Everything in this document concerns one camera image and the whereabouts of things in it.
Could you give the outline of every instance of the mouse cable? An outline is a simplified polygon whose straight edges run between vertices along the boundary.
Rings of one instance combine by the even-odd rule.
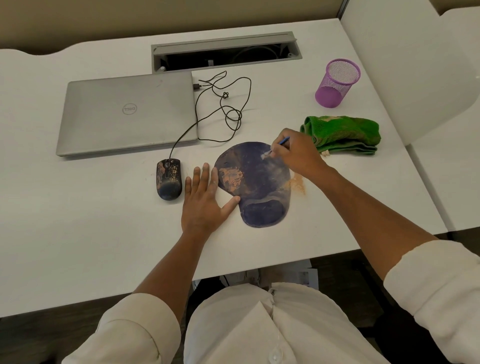
[[[248,103],[248,100],[250,99],[250,93],[252,92],[252,80],[249,78],[249,77],[239,77],[237,78],[235,81],[233,81],[232,83],[224,86],[224,87],[218,87],[216,85],[216,83],[220,80],[223,80],[225,77],[227,76],[227,71],[223,71],[223,72],[220,72],[219,74],[216,74],[215,76],[213,76],[212,78],[210,78],[209,80],[198,80],[199,82],[203,82],[205,83],[206,85],[200,85],[200,87],[205,87],[205,86],[208,86],[205,90],[202,90],[202,92],[198,95],[197,97],[197,100],[195,102],[195,119],[196,119],[196,122],[194,124],[192,124],[181,136],[180,138],[177,139],[177,141],[175,142],[175,144],[173,145],[172,149],[170,150],[170,156],[168,157],[169,159],[172,158],[172,153],[173,153],[173,149],[175,148],[175,146],[177,145],[177,143],[194,127],[196,126],[197,127],[197,135],[198,135],[198,123],[201,122],[202,120],[205,120],[205,119],[208,119],[210,116],[212,116],[213,114],[215,114],[217,111],[219,110],[222,110],[223,114],[225,115],[225,124],[229,127],[230,130],[233,131],[233,134],[232,136],[229,138],[229,139],[226,139],[226,140],[215,140],[215,139],[202,139],[202,138],[198,138],[198,140],[208,140],[208,141],[211,141],[211,142],[217,142],[217,143],[225,143],[225,142],[229,142],[230,140],[232,140],[232,138],[235,136],[235,133],[237,132],[237,130],[240,129],[241,127],[241,120],[242,120],[242,111],[243,109],[245,108],[245,106],[247,105]],[[234,83],[236,83],[237,81],[239,80],[242,80],[242,79],[246,79],[246,80],[249,80],[250,81],[250,85],[249,85],[249,90],[248,90],[248,96],[247,96],[247,100],[245,101],[245,103],[243,104],[243,106],[241,107],[241,109],[236,109],[230,105],[223,105],[222,104],[222,100],[228,98],[228,92],[223,92],[223,94],[218,94],[215,92],[215,89],[217,90],[225,90],[226,88],[232,86]],[[201,119],[198,119],[198,112],[197,112],[197,104],[198,104],[198,100],[200,100],[200,96],[203,95],[203,93],[205,91],[208,91],[208,90],[212,90],[212,92],[217,95],[219,98],[220,98],[220,107],[216,110],[214,110],[212,113],[210,113],[209,115],[205,116],[204,118],[201,118]],[[232,115],[232,117],[229,116],[229,114],[231,112],[234,112],[235,115]],[[229,124],[229,121],[233,121],[233,122],[236,122],[235,124],[235,127],[231,127],[230,124]]]

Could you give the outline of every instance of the paintbrush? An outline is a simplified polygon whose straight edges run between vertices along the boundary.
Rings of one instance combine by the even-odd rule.
[[[287,140],[290,139],[289,136],[287,136],[286,138],[284,138],[279,144],[282,146],[283,144],[285,144],[287,142]],[[267,158],[270,154],[272,154],[272,150],[270,149],[268,152],[265,152],[263,153],[260,158],[261,159],[265,159]]]

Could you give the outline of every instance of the white shirt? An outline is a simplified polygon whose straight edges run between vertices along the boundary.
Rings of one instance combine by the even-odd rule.
[[[402,257],[384,285],[449,361],[480,363],[480,257],[459,243],[425,243]],[[132,294],[105,312],[63,364],[165,364],[179,344],[170,308]],[[269,292],[228,287],[205,300],[189,322],[184,362],[388,363],[332,300],[293,283],[275,283]]]

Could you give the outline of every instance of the green towel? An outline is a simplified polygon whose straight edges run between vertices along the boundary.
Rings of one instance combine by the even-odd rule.
[[[320,153],[347,150],[375,154],[381,139],[376,122],[348,116],[309,116],[300,131],[312,136]]]

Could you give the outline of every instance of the purple mesh pen holder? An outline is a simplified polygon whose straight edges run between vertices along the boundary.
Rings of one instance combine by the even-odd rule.
[[[330,61],[315,100],[324,108],[336,108],[359,79],[360,68],[352,61],[343,58]]]

